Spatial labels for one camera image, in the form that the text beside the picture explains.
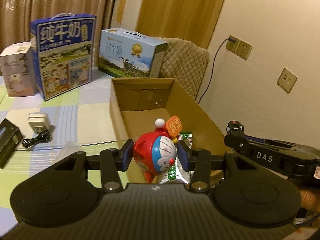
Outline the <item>person's right hand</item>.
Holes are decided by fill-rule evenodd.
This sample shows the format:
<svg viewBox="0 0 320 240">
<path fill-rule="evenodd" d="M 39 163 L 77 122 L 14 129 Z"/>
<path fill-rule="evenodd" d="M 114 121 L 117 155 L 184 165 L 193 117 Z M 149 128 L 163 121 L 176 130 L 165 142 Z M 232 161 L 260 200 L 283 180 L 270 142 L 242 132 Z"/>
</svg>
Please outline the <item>person's right hand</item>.
<svg viewBox="0 0 320 240">
<path fill-rule="evenodd" d="M 320 212 L 320 191 L 319 189 L 299 189 L 302 203 L 301 207 L 313 212 Z"/>
</svg>

